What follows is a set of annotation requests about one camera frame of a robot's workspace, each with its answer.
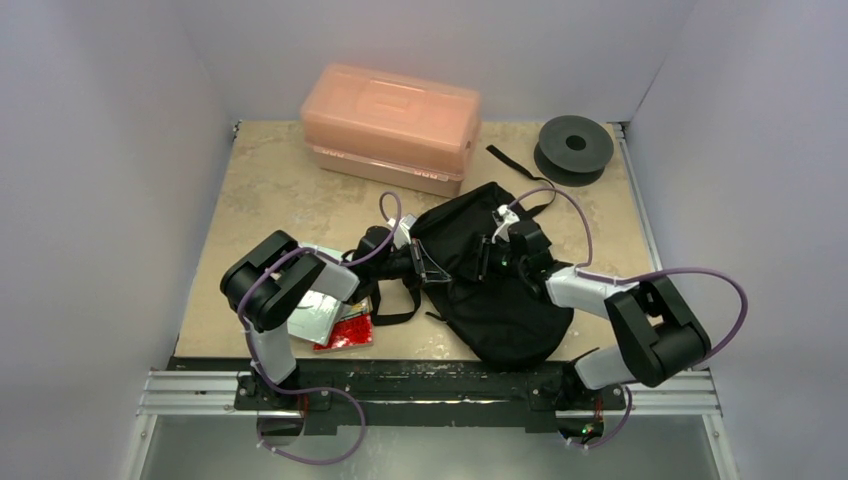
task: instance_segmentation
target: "black mounting base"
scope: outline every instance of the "black mounting base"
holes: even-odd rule
[[[298,374],[285,388],[336,387],[349,392],[365,410],[368,425],[421,427],[519,427],[527,433],[560,429],[556,411],[564,410],[563,374],[568,362],[546,362],[518,372],[501,372],[481,362],[393,360],[298,360]],[[170,370],[243,371],[236,410],[296,410],[296,397],[269,394],[247,360],[172,358]],[[601,395],[607,410],[624,409],[621,395],[608,387]],[[594,396],[569,410],[593,410]],[[358,425],[353,405],[339,395],[309,394],[306,435],[333,435],[339,425]]]

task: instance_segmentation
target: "orange plastic box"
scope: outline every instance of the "orange plastic box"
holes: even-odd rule
[[[480,94],[330,65],[300,116],[321,168],[453,197],[480,133]]]

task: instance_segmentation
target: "backpack strap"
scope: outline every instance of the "backpack strap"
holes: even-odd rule
[[[523,165],[521,165],[520,163],[516,162],[515,160],[509,158],[509,156],[507,154],[503,153],[498,147],[496,147],[494,145],[489,145],[488,147],[486,147],[486,151],[488,151],[489,153],[494,155],[494,157],[497,158],[498,160],[500,160],[501,163],[503,163],[507,167],[515,170],[516,172],[520,173],[522,176],[524,176],[528,180],[545,182],[548,185],[550,185],[551,188],[556,188],[556,187],[554,187],[554,184],[550,180],[548,180],[545,177],[534,176],[532,173],[530,173],[530,170],[527,170],[526,168],[524,168]],[[527,217],[527,218],[535,217],[536,215],[542,213],[552,203],[554,203],[554,200],[556,200],[556,193],[554,193],[554,196],[553,196],[553,198],[551,198],[550,202],[543,204],[543,205],[536,205],[535,207],[528,209],[527,213],[524,216]]]

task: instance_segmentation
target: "metal frame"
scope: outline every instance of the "metal frame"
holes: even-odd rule
[[[295,418],[296,411],[235,410],[239,372],[151,372],[136,414],[230,415]],[[709,372],[683,372],[657,388],[632,385],[633,415],[719,415],[718,398]],[[591,411],[561,411],[557,417],[592,416]]]
[[[620,124],[613,124],[616,140],[624,156],[631,192],[642,224],[645,245],[654,269],[661,269],[657,246],[651,224],[645,211],[642,195],[633,172],[630,152]],[[136,412],[129,455],[125,460],[121,478],[137,480],[141,477],[150,448],[150,441],[159,415],[237,415],[263,417],[296,417],[295,411],[245,411],[235,410],[238,372],[152,371]],[[709,370],[683,372],[657,388],[643,385],[631,386],[633,415],[700,415],[707,432],[709,445],[721,480],[738,480],[739,472],[724,430],[724,422],[715,385]],[[557,412],[558,418],[591,415],[588,411]],[[620,412],[608,412],[616,415]]]

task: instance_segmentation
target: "box lid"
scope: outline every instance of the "box lid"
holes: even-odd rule
[[[439,150],[460,160],[472,141],[480,94],[441,83],[345,65],[330,65],[301,109],[307,136],[322,142],[316,125],[341,127],[346,133],[367,134]],[[338,130],[327,130],[337,148]],[[360,144],[351,140],[351,144]],[[369,152],[352,151],[365,154]]]

